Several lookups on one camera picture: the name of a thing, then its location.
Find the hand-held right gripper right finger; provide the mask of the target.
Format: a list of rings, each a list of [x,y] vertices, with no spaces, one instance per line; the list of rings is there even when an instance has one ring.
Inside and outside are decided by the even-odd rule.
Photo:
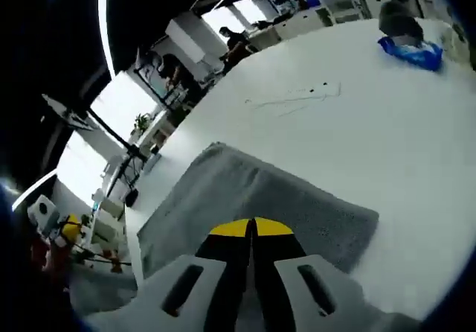
[[[308,255],[283,223],[255,217],[254,280],[267,331],[419,331],[420,323],[385,313],[362,287],[320,255]]]

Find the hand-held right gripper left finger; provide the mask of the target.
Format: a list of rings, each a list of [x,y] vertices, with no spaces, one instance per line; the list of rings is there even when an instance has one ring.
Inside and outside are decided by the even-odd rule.
[[[90,331],[234,331],[246,285],[249,222],[213,228],[195,255],[148,277],[129,303],[86,319]]]

